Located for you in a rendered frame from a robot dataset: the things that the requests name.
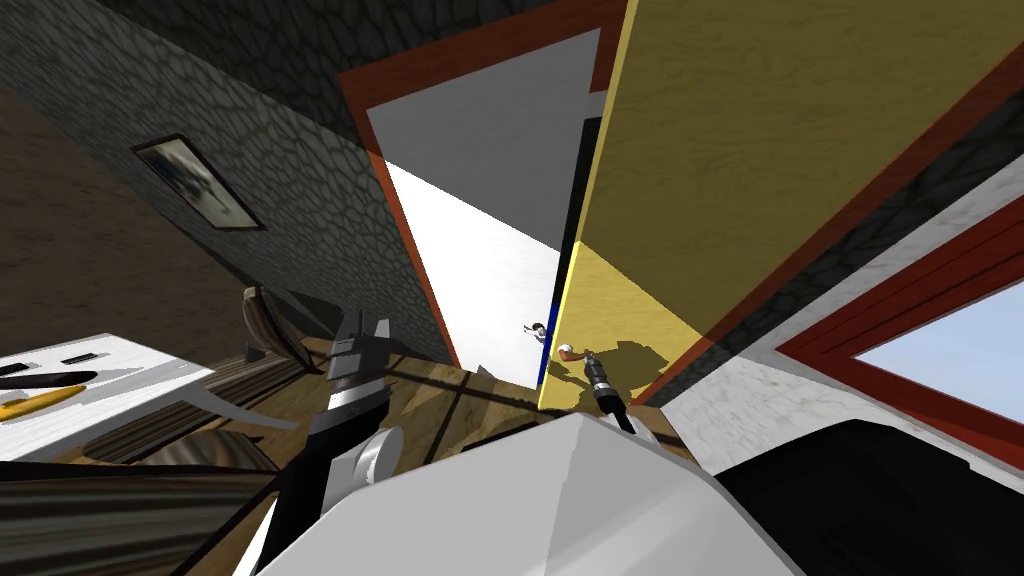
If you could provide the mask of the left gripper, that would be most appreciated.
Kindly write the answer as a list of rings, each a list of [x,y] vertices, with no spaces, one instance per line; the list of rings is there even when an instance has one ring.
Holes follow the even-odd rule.
[[[334,343],[327,372],[332,384],[329,412],[368,410],[390,400],[384,378],[393,347],[391,322],[378,320],[372,335],[361,335],[362,321],[362,310],[354,308],[344,315],[339,325],[340,341]]]

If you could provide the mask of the dark brown chair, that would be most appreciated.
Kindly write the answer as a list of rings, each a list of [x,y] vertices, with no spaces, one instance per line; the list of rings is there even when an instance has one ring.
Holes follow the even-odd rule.
[[[317,372],[302,334],[280,314],[266,288],[246,287],[241,306],[250,334],[263,349],[294,361],[307,372]]]

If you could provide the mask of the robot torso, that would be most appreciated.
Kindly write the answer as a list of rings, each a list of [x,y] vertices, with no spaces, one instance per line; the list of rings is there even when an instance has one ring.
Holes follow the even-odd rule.
[[[700,467],[572,414],[359,489],[257,576],[805,576]]]

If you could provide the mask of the yellow wooden door leaf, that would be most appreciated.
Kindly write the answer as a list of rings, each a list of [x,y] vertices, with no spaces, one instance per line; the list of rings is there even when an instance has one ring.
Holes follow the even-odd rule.
[[[634,0],[555,341],[660,406],[1024,153],[1024,0]]]

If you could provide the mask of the red framed window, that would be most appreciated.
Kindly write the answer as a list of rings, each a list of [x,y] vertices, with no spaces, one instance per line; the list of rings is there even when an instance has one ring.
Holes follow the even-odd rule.
[[[1024,471],[1024,196],[781,352]]]

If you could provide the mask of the dark framed wall picture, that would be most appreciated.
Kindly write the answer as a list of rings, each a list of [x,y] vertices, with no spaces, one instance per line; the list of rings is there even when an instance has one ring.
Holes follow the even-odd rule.
[[[266,229],[185,135],[172,133],[135,145],[131,152],[212,228]]]

